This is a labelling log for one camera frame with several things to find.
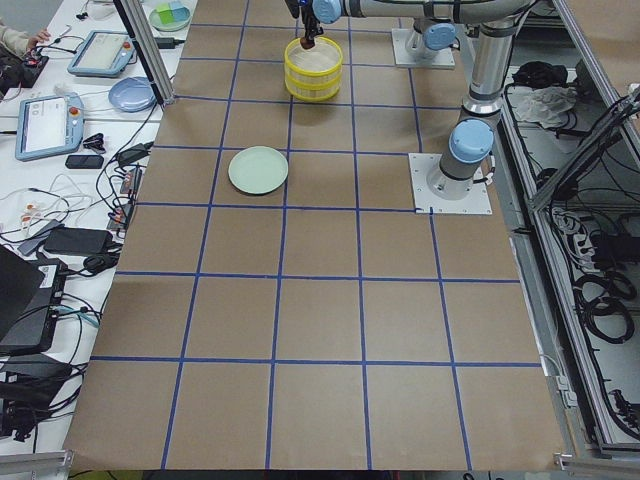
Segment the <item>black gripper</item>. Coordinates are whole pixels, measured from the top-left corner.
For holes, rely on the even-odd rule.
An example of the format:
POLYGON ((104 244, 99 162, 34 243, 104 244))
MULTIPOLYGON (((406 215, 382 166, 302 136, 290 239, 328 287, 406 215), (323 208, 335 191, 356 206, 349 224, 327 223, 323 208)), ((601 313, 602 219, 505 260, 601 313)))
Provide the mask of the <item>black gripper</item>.
POLYGON ((301 43, 314 43, 315 38, 320 35, 320 21, 313 11, 312 0, 285 0, 291 16, 294 19, 301 18, 304 25, 304 37, 301 43))

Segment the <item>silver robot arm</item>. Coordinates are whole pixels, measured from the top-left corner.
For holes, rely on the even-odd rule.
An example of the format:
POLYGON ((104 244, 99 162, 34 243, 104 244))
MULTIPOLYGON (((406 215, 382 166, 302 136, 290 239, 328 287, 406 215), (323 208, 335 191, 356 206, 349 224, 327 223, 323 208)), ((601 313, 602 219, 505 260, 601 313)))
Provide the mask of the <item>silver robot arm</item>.
POLYGON ((461 105, 458 123, 439 163, 427 175, 433 194, 446 200, 465 198, 481 162, 489 155, 502 107, 502 92, 520 21, 532 8, 532 1, 288 1, 295 19, 300 18, 305 49, 315 46, 324 33, 321 25, 342 17, 410 17, 412 39, 422 41, 418 53, 439 51, 451 44, 444 29, 477 25, 476 50, 468 93, 461 105))
POLYGON ((415 18, 405 48, 411 55, 426 57, 451 47, 455 39, 456 27, 453 23, 446 20, 415 18))

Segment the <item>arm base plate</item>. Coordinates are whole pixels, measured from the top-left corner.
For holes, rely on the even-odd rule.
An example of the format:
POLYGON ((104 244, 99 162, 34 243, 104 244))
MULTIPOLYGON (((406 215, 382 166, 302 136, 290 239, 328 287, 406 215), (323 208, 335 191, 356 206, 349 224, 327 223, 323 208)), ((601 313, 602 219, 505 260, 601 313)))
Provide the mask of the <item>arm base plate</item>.
POLYGON ((453 180, 440 169, 440 154, 410 153, 409 171, 418 214, 491 215, 488 187, 478 168, 472 179, 453 180))
POLYGON ((455 67, 451 48, 456 39, 453 24, 435 24, 423 33, 415 29, 394 28, 391 35, 398 67, 446 70, 455 67))

